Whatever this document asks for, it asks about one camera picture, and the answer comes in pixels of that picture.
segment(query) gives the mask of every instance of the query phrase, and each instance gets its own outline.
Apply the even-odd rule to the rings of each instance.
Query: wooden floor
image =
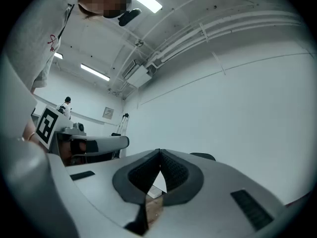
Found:
[[[163,197],[159,196],[155,199],[147,195],[146,198],[146,210],[149,228],[159,218],[163,211]]]

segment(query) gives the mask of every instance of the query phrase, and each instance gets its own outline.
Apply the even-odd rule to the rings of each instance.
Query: red embroidered logo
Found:
[[[50,49],[50,51],[52,51],[52,52],[55,51],[55,49],[53,48],[54,41],[56,41],[56,37],[55,37],[55,35],[51,34],[51,42],[48,42],[48,44],[51,43],[51,49]]]

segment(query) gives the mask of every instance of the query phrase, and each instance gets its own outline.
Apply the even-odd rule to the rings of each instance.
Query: air conditioning unit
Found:
[[[139,88],[152,79],[153,74],[143,65],[138,64],[136,60],[133,60],[123,72],[122,76],[129,84]]]

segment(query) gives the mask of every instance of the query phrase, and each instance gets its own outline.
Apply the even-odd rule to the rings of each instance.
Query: person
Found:
[[[71,108],[69,107],[70,101],[71,101],[70,97],[67,96],[64,103],[60,103],[56,106],[56,110],[61,112],[64,116],[66,116],[67,119],[70,119],[70,110],[71,110]]]
[[[47,85],[54,54],[60,46],[61,36],[75,5],[86,17],[113,18],[124,13],[131,1],[34,0],[12,28],[1,56],[8,59],[26,88],[34,93],[36,88]],[[34,134],[35,126],[30,117],[22,136],[39,144],[47,152]]]

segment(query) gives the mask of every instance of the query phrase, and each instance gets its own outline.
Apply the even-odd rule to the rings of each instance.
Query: black rectangular slot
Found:
[[[95,174],[95,173],[92,172],[92,171],[85,171],[85,172],[82,172],[82,173],[70,175],[70,178],[71,178],[72,180],[79,180],[79,179],[82,179],[82,178],[86,178],[86,177],[93,176],[94,174]]]
[[[231,193],[247,219],[256,231],[273,221],[265,209],[244,189]]]

